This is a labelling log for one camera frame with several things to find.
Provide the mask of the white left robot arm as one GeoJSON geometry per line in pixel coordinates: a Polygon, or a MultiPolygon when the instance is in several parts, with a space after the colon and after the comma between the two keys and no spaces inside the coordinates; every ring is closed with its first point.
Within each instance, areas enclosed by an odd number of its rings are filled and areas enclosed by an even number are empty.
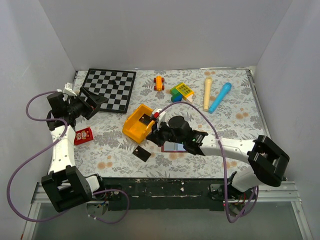
{"type": "Polygon", "coordinates": [[[93,198],[101,200],[106,196],[101,176],[92,174],[85,177],[78,170],[74,148],[77,139],[76,119],[91,119],[108,99],[84,87],[76,93],[73,85],[66,83],[63,90],[50,94],[47,100],[51,106],[47,116],[54,118],[47,125],[56,144],[52,147],[50,167],[47,175],[41,178],[41,185],[55,210],[60,213],[93,198]]]}

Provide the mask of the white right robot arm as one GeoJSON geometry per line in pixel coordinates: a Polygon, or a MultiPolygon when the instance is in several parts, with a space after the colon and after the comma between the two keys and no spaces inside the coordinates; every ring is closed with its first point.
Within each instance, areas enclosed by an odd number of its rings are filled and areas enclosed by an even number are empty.
{"type": "Polygon", "coordinates": [[[224,197],[225,193],[229,199],[237,199],[262,184],[279,187],[290,161],[290,157],[268,136],[259,135],[254,140],[217,139],[207,132],[193,130],[182,116],[155,123],[146,139],[159,147],[165,142],[177,143],[193,155],[225,156],[248,164],[248,168],[232,173],[226,185],[213,191],[215,199],[224,197]]]}

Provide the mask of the black block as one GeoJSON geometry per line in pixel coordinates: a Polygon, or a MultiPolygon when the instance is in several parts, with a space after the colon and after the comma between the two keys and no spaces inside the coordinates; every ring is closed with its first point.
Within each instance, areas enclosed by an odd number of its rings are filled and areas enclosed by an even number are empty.
{"type": "Polygon", "coordinates": [[[145,126],[148,126],[150,123],[154,123],[154,119],[153,116],[151,115],[147,115],[147,114],[143,114],[140,118],[139,118],[139,122],[142,123],[145,126]]]}

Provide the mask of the red leather card holder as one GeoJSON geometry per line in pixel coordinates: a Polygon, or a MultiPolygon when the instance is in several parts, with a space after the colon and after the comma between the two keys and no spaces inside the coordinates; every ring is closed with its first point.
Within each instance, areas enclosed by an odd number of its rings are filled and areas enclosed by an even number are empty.
{"type": "Polygon", "coordinates": [[[163,153],[184,153],[186,150],[184,149],[183,144],[174,143],[174,142],[165,142],[161,147],[161,152],[163,153]]]}

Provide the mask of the yellow plastic bin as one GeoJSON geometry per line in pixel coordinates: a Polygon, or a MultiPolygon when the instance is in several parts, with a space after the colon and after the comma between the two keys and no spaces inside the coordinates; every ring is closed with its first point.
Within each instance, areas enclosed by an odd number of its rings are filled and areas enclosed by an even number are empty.
{"type": "Polygon", "coordinates": [[[146,139],[147,135],[150,134],[155,121],[154,123],[150,123],[148,126],[145,126],[139,122],[139,118],[143,114],[151,116],[152,111],[153,109],[150,107],[141,104],[124,122],[122,132],[136,143],[141,144],[146,139]]]}

